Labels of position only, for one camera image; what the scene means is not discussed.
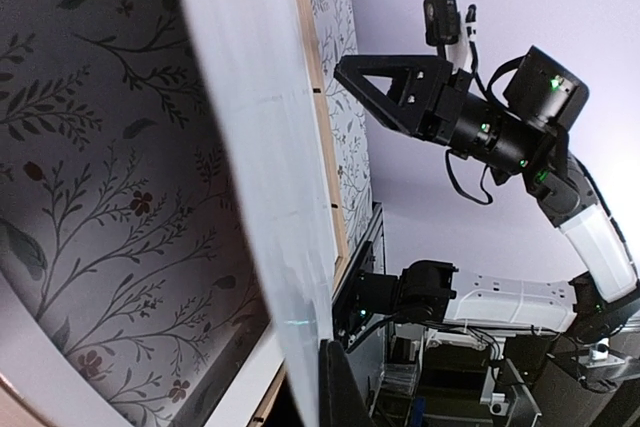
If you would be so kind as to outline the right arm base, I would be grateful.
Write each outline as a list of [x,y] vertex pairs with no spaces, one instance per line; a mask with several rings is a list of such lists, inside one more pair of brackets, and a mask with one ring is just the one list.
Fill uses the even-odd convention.
[[333,335],[347,353],[371,323],[389,316],[385,307],[387,276],[383,204],[372,204],[372,217],[338,284],[332,307]]

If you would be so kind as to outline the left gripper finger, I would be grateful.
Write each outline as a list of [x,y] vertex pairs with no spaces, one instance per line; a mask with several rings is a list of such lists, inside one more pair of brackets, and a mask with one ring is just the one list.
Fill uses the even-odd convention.
[[342,345],[323,339],[318,355],[319,426],[366,427],[373,421]]

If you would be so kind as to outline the books and cat photo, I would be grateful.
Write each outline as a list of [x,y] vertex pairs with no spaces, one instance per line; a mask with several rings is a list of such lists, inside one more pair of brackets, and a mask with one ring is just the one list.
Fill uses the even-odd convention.
[[297,407],[316,426],[337,253],[296,0],[181,4]]

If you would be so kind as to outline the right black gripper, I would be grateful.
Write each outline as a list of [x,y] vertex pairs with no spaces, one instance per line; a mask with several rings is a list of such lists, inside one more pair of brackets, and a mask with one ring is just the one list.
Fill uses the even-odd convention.
[[399,105],[369,77],[396,82],[397,97],[413,95],[417,123],[412,136],[428,142],[450,142],[461,116],[472,75],[452,73],[450,63],[434,55],[345,55],[336,64],[334,79],[382,126],[409,133]]

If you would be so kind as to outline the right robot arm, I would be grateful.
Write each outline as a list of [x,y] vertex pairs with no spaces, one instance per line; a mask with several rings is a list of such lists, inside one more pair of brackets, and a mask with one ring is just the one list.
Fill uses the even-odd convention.
[[473,94],[471,73],[444,52],[346,55],[334,76],[384,127],[443,146],[448,157],[476,159],[496,184],[521,177],[586,268],[572,281],[569,335],[583,344],[613,336],[639,309],[639,273],[596,182],[569,148],[588,87],[537,48],[502,71],[512,76],[504,104]]

